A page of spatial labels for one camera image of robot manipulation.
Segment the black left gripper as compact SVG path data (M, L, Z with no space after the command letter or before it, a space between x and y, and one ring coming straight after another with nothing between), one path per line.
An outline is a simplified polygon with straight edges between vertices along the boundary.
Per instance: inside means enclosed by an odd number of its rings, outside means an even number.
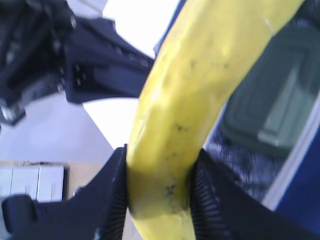
M118 35L113 20L76 17L66 0L2 0L1 124L15 126L31 102L63 87L64 55L70 103L137 98L154 64Z

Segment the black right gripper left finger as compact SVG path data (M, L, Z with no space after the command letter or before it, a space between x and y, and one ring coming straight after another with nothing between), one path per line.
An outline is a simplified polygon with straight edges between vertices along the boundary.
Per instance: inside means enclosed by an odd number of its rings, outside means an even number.
M68 200L39 202L26 194L0 200L2 240L120 240L128 206L126 146Z

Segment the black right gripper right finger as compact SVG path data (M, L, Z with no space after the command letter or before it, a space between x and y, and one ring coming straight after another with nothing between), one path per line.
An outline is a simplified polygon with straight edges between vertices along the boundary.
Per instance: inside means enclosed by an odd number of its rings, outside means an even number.
M192 223L198 240L318 240L244 192L201 149L192 169Z

